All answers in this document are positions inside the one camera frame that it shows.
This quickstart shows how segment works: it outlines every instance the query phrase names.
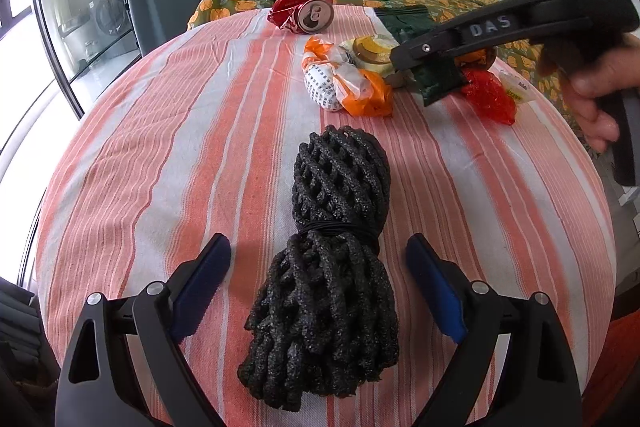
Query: striped tablecloth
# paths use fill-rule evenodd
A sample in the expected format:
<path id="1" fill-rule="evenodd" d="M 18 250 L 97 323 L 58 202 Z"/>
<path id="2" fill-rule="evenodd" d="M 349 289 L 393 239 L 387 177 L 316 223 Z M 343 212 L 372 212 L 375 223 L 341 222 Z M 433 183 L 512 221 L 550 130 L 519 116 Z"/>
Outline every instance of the striped tablecloth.
<path id="1" fill-rule="evenodd" d="M 372 9 L 335 9 L 324 34 L 333 42 L 385 32 Z M 230 273 L 181 348 L 226 423 L 409 426 L 455 347 L 402 262 L 407 239 L 422 232 L 470 280 L 504 295 L 547 292 L 584 387 L 609 322 L 614 241 L 600 179 L 552 105 L 534 90 L 513 127 L 481 120 L 458 96 L 423 108 L 405 90 L 394 93 L 393 118 L 324 112 L 303 84 L 306 40 L 269 24 L 264 10 L 199 26 L 140 60 L 84 118 L 40 219 L 38 289 L 58 359 L 89 293 L 137 294 L 222 232 L 233 247 Z M 389 158 L 380 256 L 396 295 L 400 360 L 354 397 L 305 395 L 301 411 L 287 413 L 251 398 L 236 368 L 258 286 L 295 232 L 298 145 L 327 124 L 365 129 Z M 498 344 L 471 419 L 487 411 L 505 348 Z M 142 386 L 162 416 L 146 375 Z"/>

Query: glass door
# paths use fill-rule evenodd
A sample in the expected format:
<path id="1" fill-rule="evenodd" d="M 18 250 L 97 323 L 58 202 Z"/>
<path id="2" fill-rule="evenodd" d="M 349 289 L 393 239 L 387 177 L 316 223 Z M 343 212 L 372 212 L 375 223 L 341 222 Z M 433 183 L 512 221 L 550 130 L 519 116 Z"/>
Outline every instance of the glass door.
<path id="1" fill-rule="evenodd" d="M 140 58 L 127 0 L 33 0 L 51 68 L 76 116 Z"/>

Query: crushed soda can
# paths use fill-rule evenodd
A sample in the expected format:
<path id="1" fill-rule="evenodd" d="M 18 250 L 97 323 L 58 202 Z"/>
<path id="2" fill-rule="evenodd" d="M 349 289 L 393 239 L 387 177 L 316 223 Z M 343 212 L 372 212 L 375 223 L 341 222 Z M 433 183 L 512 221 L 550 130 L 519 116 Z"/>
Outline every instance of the crushed soda can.
<path id="1" fill-rule="evenodd" d="M 319 33 L 334 20 L 333 0 L 276 0 L 267 20 L 294 33 Z"/>

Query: white printed wrapper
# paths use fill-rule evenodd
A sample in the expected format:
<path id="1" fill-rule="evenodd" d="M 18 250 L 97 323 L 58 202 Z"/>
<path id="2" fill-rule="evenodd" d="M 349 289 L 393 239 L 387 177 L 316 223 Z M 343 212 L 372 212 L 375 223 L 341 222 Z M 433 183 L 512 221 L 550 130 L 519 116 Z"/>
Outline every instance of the white printed wrapper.
<path id="1" fill-rule="evenodd" d="M 496 59 L 489 69 L 498 77 L 507 94 L 515 100 L 516 104 L 527 103 L 535 100 L 532 90 L 536 89 L 508 64 Z"/>
<path id="2" fill-rule="evenodd" d="M 311 99 L 327 111 L 340 111 L 335 95 L 334 68 L 329 63 L 312 64 L 305 71 L 305 87 Z"/>

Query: finger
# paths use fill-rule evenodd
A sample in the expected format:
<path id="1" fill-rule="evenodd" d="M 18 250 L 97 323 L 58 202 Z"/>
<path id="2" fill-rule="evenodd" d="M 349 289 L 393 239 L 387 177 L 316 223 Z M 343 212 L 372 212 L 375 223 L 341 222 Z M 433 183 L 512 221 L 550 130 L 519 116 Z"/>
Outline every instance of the finger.
<path id="1" fill-rule="evenodd" d="M 594 121 L 587 120 L 576 114 L 575 121 L 577 121 L 586 136 L 601 138 L 609 142 L 615 142 L 620 137 L 618 124 L 604 111 L 598 111 L 598 117 Z"/>
<path id="2" fill-rule="evenodd" d="M 591 147 L 595 152 L 599 152 L 601 154 L 604 153 L 607 150 L 607 147 L 609 146 L 609 143 L 606 140 L 603 140 L 602 138 L 585 136 L 584 139 L 587 140 L 589 147 Z"/>
<path id="3" fill-rule="evenodd" d="M 536 72 L 541 76 L 549 76 L 550 74 L 554 74 L 557 69 L 558 66 L 556 66 L 555 62 L 545 53 L 545 49 L 542 48 L 542 53 L 536 64 Z"/>
<path id="4" fill-rule="evenodd" d="M 560 89 L 562 99 L 569 106 L 572 113 L 580 115 L 585 120 L 595 121 L 598 117 L 598 106 L 595 100 L 575 92 L 575 89 L 564 75 L 560 75 Z"/>
<path id="5" fill-rule="evenodd" d="M 577 93 L 596 98 L 627 87 L 640 86 L 640 48 L 608 51 L 593 66 L 570 77 Z"/>

